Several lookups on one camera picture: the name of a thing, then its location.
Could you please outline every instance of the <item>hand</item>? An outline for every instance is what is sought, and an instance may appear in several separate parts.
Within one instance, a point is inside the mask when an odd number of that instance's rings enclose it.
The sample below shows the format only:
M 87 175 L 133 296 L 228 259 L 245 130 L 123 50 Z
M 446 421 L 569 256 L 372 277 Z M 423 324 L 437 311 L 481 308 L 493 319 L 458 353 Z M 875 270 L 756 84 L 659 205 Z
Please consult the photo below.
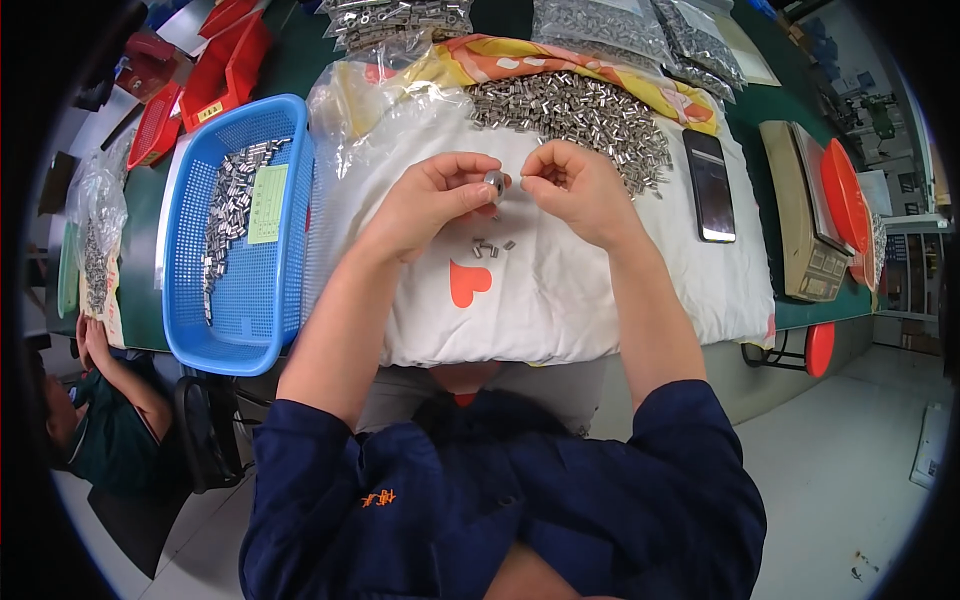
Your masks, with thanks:
M 81 366 L 89 371 L 93 365 L 90 364 L 90 351 L 86 347 L 87 323 L 88 317 L 84 313 L 80 313 L 80 316 L 77 317 L 77 350 L 80 353 Z
M 358 244 L 413 262 L 448 221 L 492 202 L 496 188 L 484 183 L 499 169 L 496 158 L 470 152 L 436 155 L 411 165 L 387 192 Z M 510 177 L 505 178 L 510 186 Z
M 94 364 L 101 369 L 112 358 L 110 344 L 107 342 L 107 329 L 102 322 L 95 319 L 88 319 L 86 322 L 86 350 Z
M 563 219 L 573 232 L 606 251 L 643 234 L 627 188 L 605 156 L 561 140 L 527 157 L 520 187 L 537 205 Z

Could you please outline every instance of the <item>red container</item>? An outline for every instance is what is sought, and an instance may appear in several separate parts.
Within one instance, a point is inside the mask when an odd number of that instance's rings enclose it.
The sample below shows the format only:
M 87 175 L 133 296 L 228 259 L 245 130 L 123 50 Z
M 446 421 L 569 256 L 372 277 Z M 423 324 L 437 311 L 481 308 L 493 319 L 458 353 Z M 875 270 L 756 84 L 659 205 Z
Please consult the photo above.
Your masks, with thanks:
M 837 233 L 853 249 L 866 254 L 871 246 L 870 213 L 863 203 L 863 193 L 850 158 L 836 139 L 831 139 L 820 162 L 820 177 L 827 193 L 827 205 Z
M 182 119 L 179 115 L 171 116 L 171 112 L 180 90 L 179 85 L 170 82 L 144 107 L 127 156 L 128 171 L 138 165 L 145 167 L 157 162 L 177 143 Z
M 257 0 L 224 0 L 213 7 L 210 15 L 200 26 L 201 37 L 210 39 L 235 23 L 256 5 Z
M 260 76 L 260 63 L 273 39 L 252 12 L 224 29 L 206 45 L 186 82 L 180 111 L 188 132 L 209 119 L 246 104 Z

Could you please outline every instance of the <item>smartphone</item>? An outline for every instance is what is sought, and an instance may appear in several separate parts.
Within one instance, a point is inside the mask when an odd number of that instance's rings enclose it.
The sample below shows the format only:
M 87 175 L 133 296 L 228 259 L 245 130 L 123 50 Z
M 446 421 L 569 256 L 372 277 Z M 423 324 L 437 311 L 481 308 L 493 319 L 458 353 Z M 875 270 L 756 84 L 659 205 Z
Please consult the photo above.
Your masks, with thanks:
M 684 130 L 684 146 L 693 180 L 693 203 L 697 207 L 700 239 L 731 244 L 736 241 L 733 200 L 720 140 L 706 133 Z

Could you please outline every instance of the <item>digital scale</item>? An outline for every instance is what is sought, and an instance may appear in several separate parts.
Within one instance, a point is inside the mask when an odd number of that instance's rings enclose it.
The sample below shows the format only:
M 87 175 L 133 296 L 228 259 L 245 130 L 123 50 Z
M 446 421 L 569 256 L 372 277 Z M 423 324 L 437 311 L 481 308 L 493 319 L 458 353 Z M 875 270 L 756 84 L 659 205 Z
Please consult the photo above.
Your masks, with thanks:
M 760 136 L 780 213 L 783 291 L 799 300 L 832 301 L 854 250 L 840 238 L 830 216 L 820 177 L 824 149 L 792 121 L 764 121 Z

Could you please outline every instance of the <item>green table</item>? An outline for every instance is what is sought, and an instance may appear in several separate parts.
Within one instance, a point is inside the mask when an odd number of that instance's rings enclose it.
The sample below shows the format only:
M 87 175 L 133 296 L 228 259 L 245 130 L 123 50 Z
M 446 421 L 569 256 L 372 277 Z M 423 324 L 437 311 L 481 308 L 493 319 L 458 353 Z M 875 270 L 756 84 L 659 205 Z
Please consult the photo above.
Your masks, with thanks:
M 478 0 L 471 10 L 474 29 L 492 36 L 530 37 L 532 4 L 520 6 L 511 0 Z M 785 299 L 782 296 L 783 270 L 780 249 L 780 221 L 770 167 L 760 140 L 757 125 L 767 119 L 788 119 L 800 122 L 819 142 L 836 135 L 829 121 L 821 116 L 816 91 L 804 73 L 809 66 L 777 26 L 766 20 L 746 2 L 738 2 L 734 19 L 751 37 L 774 69 L 783 87 L 751 85 L 737 94 L 737 105 L 730 106 L 727 118 L 733 137 L 743 146 L 747 168 L 763 224 L 767 252 L 770 256 L 774 289 L 777 298 L 777 329 L 839 321 L 870 313 L 870 294 L 866 288 L 849 281 L 834 302 L 811 304 Z M 260 81 L 254 98 L 279 93 L 294 93 L 305 98 L 310 87 L 331 61 L 341 55 L 333 52 L 333 40 L 322 35 L 328 20 L 325 16 L 305 14 L 295 0 L 274 0 L 264 13 L 264 21 L 275 36 L 275 44 L 264 59 Z M 131 348 L 169 350 L 163 335 L 160 291 L 154 289 L 154 255 L 156 226 L 162 204 L 163 188 L 170 168 L 170 158 L 155 168 L 136 167 L 127 182 L 127 209 L 130 213 L 124 227 L 120 250 L 120 304 L 124 339 Z M 56 235 L 51 236 L 52 254 Z M 56 307 L 57 269 L 49 270 L 47 283 L 47 329 L 53 333 L 73 335 L 77 314 L 60 319 Z

